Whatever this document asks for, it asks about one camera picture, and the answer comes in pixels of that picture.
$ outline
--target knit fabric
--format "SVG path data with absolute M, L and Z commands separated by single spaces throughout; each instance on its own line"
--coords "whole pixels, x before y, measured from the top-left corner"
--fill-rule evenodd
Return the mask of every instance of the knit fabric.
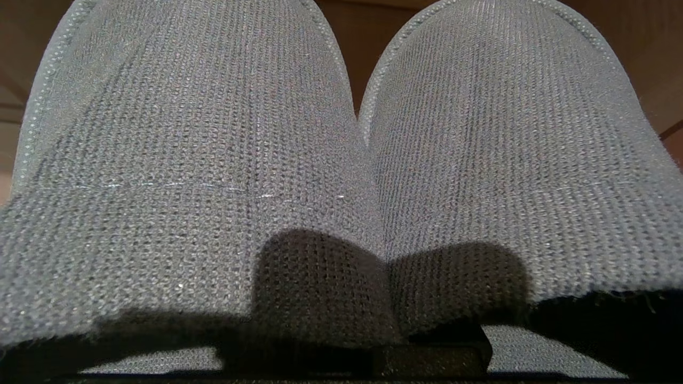
M 0 374 L 217 370 L 226 329 L 376 346 L 682 285 L 681 175 L 604 39 L 555 1 L 423 11 L 359 129 L 310 0 L 80 0 L 28 105 L 0 210 Z M 488 333 L 533 345 L 496 371 L 618 375 Z
M 31 160 L 0 213 L 2 345 L 228 325 L 398 340 L 367 149 L 311 7 L 94 6 L 40 129 L 23 126 Z
M 385 51 L 360 121 L 404 333 L 682 287 L 683 178 L 611 49 L 567 7 L 433 5 Z

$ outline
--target floor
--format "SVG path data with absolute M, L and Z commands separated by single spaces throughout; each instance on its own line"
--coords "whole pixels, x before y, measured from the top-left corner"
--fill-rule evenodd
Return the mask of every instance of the floor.
M 23 109 L 33 74 L 71 0 L 0 2 L 0 204 L 9 195 Z M 433 0 L 317 0 L 328 18 L 358 110 L 377 59 L 394 33 Z M 564 0 L 584 14 L 622 61 L 653 129 L 683 169 L 683 1 Z

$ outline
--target gray knit fabric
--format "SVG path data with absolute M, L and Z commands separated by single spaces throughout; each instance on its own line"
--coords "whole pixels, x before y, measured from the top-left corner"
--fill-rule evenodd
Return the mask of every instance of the gray knit fabric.
M 380 59 L 359 121 L 310 0 L 75 2 L 0 211 L 0 348 L 144 339 L 80 369 L 217 370 L 207 340 L 226 329 L 374 346 L 682 287 L 681 175 L 562 5 L 433 5 Z M 619 375 L 487 332 L 496 372 Z M 561 358 L 520 365 L 520 343 Z
M 367 149 L 311 7 L 94 6 L 0 213 L 2 345 L 228 325 L 398 340 Z
M 556 2 L 448 0 L 385 51 L 360 119 L 404 333 L 683 286 L 683 178 L 598 36 Z
M 584 378 L 625 378 L 626 375 L 568 346 L 519 327 L 485 326 L 493 347 L 492 373 L 564 374 Z

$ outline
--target fabric texture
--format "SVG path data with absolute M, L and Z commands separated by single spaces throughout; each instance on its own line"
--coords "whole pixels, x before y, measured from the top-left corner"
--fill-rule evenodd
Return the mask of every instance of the fabric texture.
M 245 322 L 398 339 L 367 149 L 310 6 L 93 7 L 1 213 L 4 344 Z
M 683 178 L 599 36 L 556 2 L 454 0 L 387 48 L 359 119 L 404 333 L 681 287 Z
M 28 106 L 0 348 L 80 351 L 42 361 L 55 373 L 219 370 L 226 329 L 368 347 L 683 285 L 681 175 L 604 39 L 556 1 L 434 4 L 357 120 L 312 0 L 79 0 Z M 496 372 L 620 375 L 487 333 Z M 35 369 L 17 359 L 0 366 Z

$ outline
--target brown background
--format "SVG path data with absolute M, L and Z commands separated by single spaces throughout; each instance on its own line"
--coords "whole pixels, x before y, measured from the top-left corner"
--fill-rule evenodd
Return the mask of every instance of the brown background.
M 432 0 L 317 0 L 337 36 L 359 108 L 394 33 Z M 683 165 L 683 0 L 565 0 L 605 36 L 652 128 Z M 0 204 L 42 52 L 71 0 L 0 0 Z

